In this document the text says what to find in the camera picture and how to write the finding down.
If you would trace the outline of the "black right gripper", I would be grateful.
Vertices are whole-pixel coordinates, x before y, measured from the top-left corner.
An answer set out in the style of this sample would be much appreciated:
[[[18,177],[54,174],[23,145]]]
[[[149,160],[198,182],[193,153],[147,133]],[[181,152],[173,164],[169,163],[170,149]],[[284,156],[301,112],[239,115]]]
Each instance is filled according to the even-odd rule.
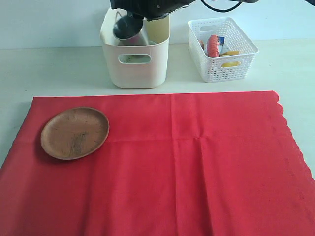
[[[136,19],[151,21],[165,18],[193,2],[193,0],[110,0],[110,6],[111,9],[125,10],[129,16]]]

